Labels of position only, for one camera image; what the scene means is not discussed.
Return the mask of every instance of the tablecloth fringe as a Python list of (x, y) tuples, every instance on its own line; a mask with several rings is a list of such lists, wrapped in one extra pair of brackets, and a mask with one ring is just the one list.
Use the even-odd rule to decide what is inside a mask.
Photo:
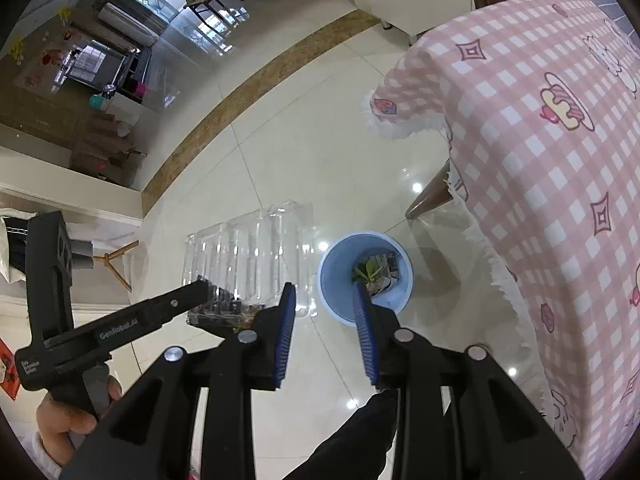
[(412, 134), (419, 134), (426, 130), (442, 131), (448, 127), (444, 114), (438, 113), (420, 115), (397, 123), (381, 121), (371, 111), (372, 96), (373, 91), (369, 92), (362, 101), (362, 117), (367, 130), (381, 139), (405, 139)]
[[(500, 255), (495, 251), (491, 242), (484, 236), (476, 217), (471, 214), (468, 208), (466, 208), (466, 203), (458, 195), (453, 187), (451, 172), (449, 171), (449, 176), (447, 178), (447, 186), (449, 187), (449, 193), (453, 197), (453, 202), (459, 205), (467, 214), (469, 219), (469, 227), (463, 232), (466, 240), (471, 243), (479, 244), (480, 247), (484, 249), (484, 252), (488, 256), (489, 263), (491, 265), (491, 277), (492, 277), (492, 285), (497, 286), (504, 297), (511, 306), (513, 307), (516, 315), (518, 316), (518, 326), (516, 330), (518, 334), (523, 339), (523, 345), (531, 348), (533, 359), (535, 360), (535, 364), (539, 367), (540, 370), (544, 370), (542, 366), (542, 362), (540, 361), (540, 352), (538, 351), (538, 342), (536, 339), (536, 330), (533, 327), (533, 322), (531, 321), (531, 316), (529, 315), (529, 309), (527, 308), (527, 304), (524, 301), (520, 293), (520, 289), (516, 281), (513, 279), (511, 273), (507, 270), (507, 265), (505, 261), (500, 257)], [(549, 382), (546, 378), (546, 374), (541, 374), (541, 377), (534, 376), (530, 378), (529, 381), (533, 379), (538, 382), (535, 387), (535, 391), (538, 394), (538, 398), (542, 400), (542, 410), (545, 415), (546, 422), (549, 426), (553, 427), (554, 422), (554, 406), (551, 398), (551, 389), (549, 387)]]

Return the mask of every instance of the clear plastic tray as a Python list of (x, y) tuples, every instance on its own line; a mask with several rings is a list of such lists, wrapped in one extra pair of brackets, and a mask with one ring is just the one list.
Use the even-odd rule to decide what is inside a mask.
[(194, 233), (186, 241), (182, 282), (203, 277), (214, 289), (188, 322), (214, 333), (246, 328), (256, 312), (278, 304), (286, 282), (296, 286), (296, 315), (308, 316), (315, 309), (314, 262), (311, 204), (287, 202)]

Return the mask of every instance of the tablecloth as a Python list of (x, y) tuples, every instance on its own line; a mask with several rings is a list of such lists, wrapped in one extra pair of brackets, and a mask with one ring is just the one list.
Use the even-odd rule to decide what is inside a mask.
[(450, 190), (508, 266), (589, 480), (640, 422), (640, 49), (616, 21), (592, 0), (475, 10), (370, 99), (387, 135), (444, 127)]

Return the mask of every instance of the silver screw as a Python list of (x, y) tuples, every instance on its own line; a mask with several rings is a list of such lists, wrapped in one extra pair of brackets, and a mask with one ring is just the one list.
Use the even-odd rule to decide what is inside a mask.
[(179, 346), (169, 346), (169, 348), (164, 351), (164, 358), (171, 363), (179, 361), (183, 355), (184, 351)]
[(238, 341), (244, 344), (253, 343), (256, 339), (258, 339), (258, 335), (253, 330), (242, 330), (238, 334)]
[(407, 328), (399, 328), (394, 332), (394, 337), (399, 343), (408, 343), (414, 339), (414, 333)]
[(470, 346), (466, 353), (475, 361), (482, 361), (486, 357), (486, 350), (481, 346)]

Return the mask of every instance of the blue trash can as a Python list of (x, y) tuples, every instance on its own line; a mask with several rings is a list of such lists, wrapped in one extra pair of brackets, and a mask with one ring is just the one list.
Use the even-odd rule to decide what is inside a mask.
[(409, 256), (393, 238), (375, 231), (351, 233), (329, 247), (318, 267), (318, 293), (327, 311), (338, 321), (355, 326), (353, 317), (353, 267), (369, 256), (395, 253), (398, 282), (372, 298), (398, 314), (409, 301), (414, 286), (414, 270)]

